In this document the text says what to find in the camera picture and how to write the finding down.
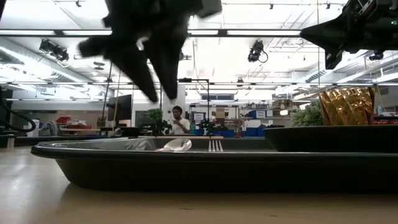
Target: black plastic tray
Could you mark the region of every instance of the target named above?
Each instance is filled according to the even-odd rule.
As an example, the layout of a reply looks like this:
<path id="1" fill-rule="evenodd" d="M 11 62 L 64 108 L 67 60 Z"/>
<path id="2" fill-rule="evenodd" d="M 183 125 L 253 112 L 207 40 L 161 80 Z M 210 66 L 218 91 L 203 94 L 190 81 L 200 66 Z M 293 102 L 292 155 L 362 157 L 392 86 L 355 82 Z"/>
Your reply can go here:
<path id="1" fill-rule="evenodd" d="M 192 145 L 203 140 L 192 139 Z M 32 148 L 32 153 L 55 159 L 70 182 L 96 190 L 357 193 L 398 190 L 395 181 L 398 154 L 258 151 L 255 145 L 259 140 L 220 140 L 223 145 L 230 145 L 229 149 L 223 147 L 224 152 L 75 147 L 93 142 L 85 141 L 67 143 L 71 148 L 64 147 L 64 143 L 39 144 Z M 150 140 L 154 144 L 163 144 L 162 141 Z M 111 141 L 104 143 L 112 144 L 116 145 Z"/>
<path id="2" fill-rule="evenodd" d="M 398 125 L 268 128 L 264 136 L 282 152 L 398 152 Z"/>

